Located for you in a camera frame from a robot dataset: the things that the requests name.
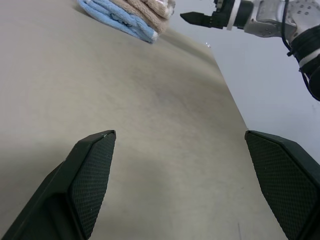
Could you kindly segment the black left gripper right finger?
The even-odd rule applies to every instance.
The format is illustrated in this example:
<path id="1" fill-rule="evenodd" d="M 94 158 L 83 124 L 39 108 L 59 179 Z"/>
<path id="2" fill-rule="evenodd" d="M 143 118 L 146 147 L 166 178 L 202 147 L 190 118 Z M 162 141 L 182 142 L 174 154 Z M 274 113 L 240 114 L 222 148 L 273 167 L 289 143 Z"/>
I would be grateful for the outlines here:
<path id="1" fill-rule="evenodd" d="M 320 165 L 295 141 L 245 133 L 261 192 L 289 240 L 320 238 Z"/>

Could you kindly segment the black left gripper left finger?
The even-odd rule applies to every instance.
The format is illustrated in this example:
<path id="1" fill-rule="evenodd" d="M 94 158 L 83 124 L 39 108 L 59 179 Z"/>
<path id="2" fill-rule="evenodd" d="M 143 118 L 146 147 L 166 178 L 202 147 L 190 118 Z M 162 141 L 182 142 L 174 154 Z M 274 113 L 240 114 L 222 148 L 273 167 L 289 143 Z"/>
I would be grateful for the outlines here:
<path id="1" fill-rule="evenodd" d="M 109 181 L 115 130 L 79 140 L 42 181 L 2 239 L 88 240 Z"/>

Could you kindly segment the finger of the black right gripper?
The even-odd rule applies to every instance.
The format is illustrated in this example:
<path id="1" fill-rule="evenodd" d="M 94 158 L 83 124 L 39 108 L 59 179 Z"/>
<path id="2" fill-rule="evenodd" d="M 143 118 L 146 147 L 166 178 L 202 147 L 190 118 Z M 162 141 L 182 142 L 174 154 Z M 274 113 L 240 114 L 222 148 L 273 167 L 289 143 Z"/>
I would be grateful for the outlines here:
<path id="1" fill-rule="evenodd" d="M 205 15 L 204 13 L 199 12 L 186 12 L 181 13 L 180 17 L 185 20 L 187 23 L 196 26 L 202 27 L 211 27 L 213 20 L 211 16 Z"/>

